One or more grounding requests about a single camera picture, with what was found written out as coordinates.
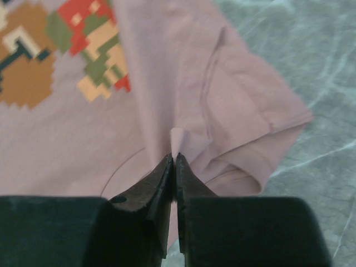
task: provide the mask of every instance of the gray marble countertop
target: gray marble countertop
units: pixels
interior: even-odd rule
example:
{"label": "gray marble countertop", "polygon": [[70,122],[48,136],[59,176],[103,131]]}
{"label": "gray marble countertop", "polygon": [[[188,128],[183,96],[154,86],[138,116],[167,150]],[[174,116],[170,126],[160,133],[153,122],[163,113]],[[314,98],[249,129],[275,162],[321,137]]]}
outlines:
{"label": "gray marble countertop", "polygon": [[[266,196],[298,196],[318,216],[335,267],[356,266],[356,1],[216,0],[251,50],[313,110]],[[183,266],[178,243],[162,266]]]}

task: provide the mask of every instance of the stitched seam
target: stitched seam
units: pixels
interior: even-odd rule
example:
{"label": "stitched seam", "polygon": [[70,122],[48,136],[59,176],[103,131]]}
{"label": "stitched seam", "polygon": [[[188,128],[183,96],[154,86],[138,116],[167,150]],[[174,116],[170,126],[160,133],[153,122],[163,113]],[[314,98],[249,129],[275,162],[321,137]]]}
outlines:
{"label": "stitched seam", "polygon": [[211,139],[211,129],[210,129],[210,120],[209,120],[209,115],[208,115],[208,106],[207,106],[207,96],[210,92],[210,87],[211,87],[211,81],[214,77],[214,73],[216,70],[216,67],[219,64],[219,58],[220,58],[220,54],[219,52],[221,51],[221,39],[223,37],[224,31],[222,29],[220,29],[220,33],[219,36],[216,40],[216,44],[215,47],[211,53],[211,55],[209,56],[209,59],[207,61],[207,65],[205,67],[204,70],[204,74],[202,77],[202,81],[201,81],[201,90],[200,90],[200,108],[201,108],[201,113],[202,113],[202,117],[205,121],[205,130],[206,130],[206,134],[208,136],[208,138]]}
{"label": "stitched seam", "polygon": [[[265,163],[270,167],[270,170],[273,172],[274,168],[273,168],[272,164],[269,162],[269,160],[268,160],[265,156],[263,156],[261,153],[257,152],[255,149],[252,149],[251,147],[248,148],[247,150],[249,150],[250,152],[252,152],[255,156],[261,158],[261,160],[262,160],[263,162],[265,162]],[[244,170],[244,169],[241,168],[240,166],[237,166],[237,167],[238,167],[239,169],[241,169],[242,171],[246,172],[249,176],[253,177],[253,175],[249,174],[246,170]],[[227,173],[225,173],[225,174],[223,174],[223,175],[220,175],[220,176],[218,176],[218,177],[216,177],[216,178],[213,178],[212,180],[210,180],[210,181],[207,182],[206,184],[208,184],[208,183],[210,183],[210,182],[213,182],[215,179],[224,177],[224,175],[227,175],[227,174],[229,174],[229,173],[231,173],[231,172],[234,172],[234,171],[230,171],[230,172],[227,172]],[[248,178],[248,176],[247,176],[247,177],[243,177],[243,178],[233,179],[232,181],[243,180],[243,179],[246,179],[246,178]],[[257,180],[257,179],[255,179],[255,180],[256,180],[257,183],[261,186],[260,181]]]}
{"label": "stitched seam", "polygon": [[[225,177],[225,176],[228,176],[228,175],[230,175],[230,174],[233,174],[233,173],[235,173],[236,171],[229,171],[229,172],[226,172],[226,173],[224,173],[224,174],[221,174],[221,175],[219,175],[218,177],[215,177],[215,178],[213,178],[212,180],[210,180],[209,182],[207,182],[207,184],[208,183],[210,183],[210,182],[213,182],[214,180],[216,180],[216,179],[218,179],[218,178],[223,178],[223,177]],[[238,179],[232,179],[232,180],[243,180],[243,179],[246,179],[246,178],[248,178],[248,177],[250,177],[251,175],[249,175],[248,173],[246,173],[246,176],[244,176],[244,177],[241,177],[241,178],[238,178]]]}
{"label": "stitched seam", "polygon": [[121,167],[123,167],[123,165],[124,165],[125,163],[127,163],[130,159],[132,159],[133,157],[135,157],[138,153],[140,153],[140,152],[143,151],[144,149],[145,149],[145,148],[142,148],[142,149],[138,150],[137,152],[135,152],[134,154],[132,154],[132,156],[130,156],[129,158],[127,158],[127,159],[112,173],[112,175],[109,177],[109,179],[108,179],[107,182],[105,183],[105,186],[104,186],[104,188],[102,189],[100,196],[102,196],[102,194],[104,193],[104,191],[105,191],[107,185],[109,184],[109,182],[111,181],[111,179],[115,176],[115,173],[116,173]]}
{"label": "stitched seam", "polygon": [[[236,81],[236,79],[235,79],[235,75],[231,75],[224,65],[222,65],[222,66],[219,65],[219,67],[220,67],[220,69],[221,69],[223,72],[225,72],[225,74],[226,74],[227,76],[229,76],[233,81],[235,81],[236,84],[238,84],[237,81]],[[268,124],[268,126],[269,126],[270,132],[273,132],[273,123],[271,123],[271,122],[268,120],[268,118],[263,114],[263,112],[262,112],[262,110],[260,109],[259,105],[257,105],[257,103],[255,102],[255,100],[253,99],[253,97],[250,96],[250,94],[244,89],[244,87],[243,87],[243,86],[240,86],[240,88],[245,92],[245,94],[248,96],[248,98],[250,99],[250,101],[255,105],[256,110],[257,110],[258,114],[261,116],[261,118],[263,118],[264,121],[267,122],[267,124]]]}
{"label": "stitched seam", "polygon": [[[223,175],[220,175],[220,176],[218,176],[218,177],[212,179],[211,181],[220,180],[220,179],[223,178],[224,176],[226,176],[226,175],[228,175],[228,174],[231,174],[231,173],[233,173],[233,172],[234,172],[234,171],[229,171],[229,172],[227,172],[227,173],[225,173],[225,174],[223,174]],[[251,175],[247,175],[247,176],[241,177],[241,178],[233,178],[233,179],[229,180],[228,183],[247,180],[249,177],[252,177],[252,176],[251,176]],[[217,190],[217,189],[219,189],[219,188],[221,188],[221,187],[223,187],[223,186],[225,186],[225,185],[226,185],[226,184],[221,183],[221,184],[219,184],[216,188],[214,188],[214,190]]]}
{"label": "stitched seam", "polygon": [[266,158],[264,155],[262,155],[260,152],[258,152],[255,148],[253,148],[255,146],[255,144],[253,142],[250,143],[250,146],[251,147],[249,147],[247,150],[250,150],[255,156],[260,157],[270,167],[271,171],[273,171],[274,167],[271,164],[271,162],[268,160],[268,158]]}

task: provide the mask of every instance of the pixelated character graphic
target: pixelated character graphic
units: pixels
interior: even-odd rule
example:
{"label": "pixelated character graphic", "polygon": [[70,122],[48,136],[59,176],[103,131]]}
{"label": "pixelated character graphic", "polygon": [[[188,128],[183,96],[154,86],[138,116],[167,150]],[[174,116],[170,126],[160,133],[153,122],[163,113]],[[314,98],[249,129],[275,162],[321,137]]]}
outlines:
{"label": "pixelated character graphic", "polygon": [[0,103],[34,108],[51,95],[57,47],[46,35],[47,16],[40,4],[8,13],[0,3]]}
{"label": "pixelated character graphic", "polygon": [[69,0],[47,18],[47,34],[62,53],[80,53],[87,74],[77,85],[92,102],[110,88],[130,91],[123,49],[109,0]]}

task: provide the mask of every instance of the t-shirt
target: t-shirt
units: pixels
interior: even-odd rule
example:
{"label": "t-shirt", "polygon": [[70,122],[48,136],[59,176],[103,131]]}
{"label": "t-shirt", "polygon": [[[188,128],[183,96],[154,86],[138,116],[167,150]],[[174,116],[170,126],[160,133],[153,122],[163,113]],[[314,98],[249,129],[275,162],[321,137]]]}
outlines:
{"label": "t-shirt", "polygon": [[0,195],[111,198],[170,152],[258,194],[313,118],[210,0],[0,3]]}

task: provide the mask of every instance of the marble surface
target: marble surface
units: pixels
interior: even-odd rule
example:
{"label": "marble surface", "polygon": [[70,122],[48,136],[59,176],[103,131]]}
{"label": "marble surface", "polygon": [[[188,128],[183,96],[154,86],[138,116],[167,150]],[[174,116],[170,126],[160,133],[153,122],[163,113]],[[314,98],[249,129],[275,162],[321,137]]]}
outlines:
{"label": "marble surface", "polygon": [[[335,267],[356,266],[356,1],[215,0],[313,110],[266,196],[313,208]],[[183,266],[176,242],[162,266]]]}

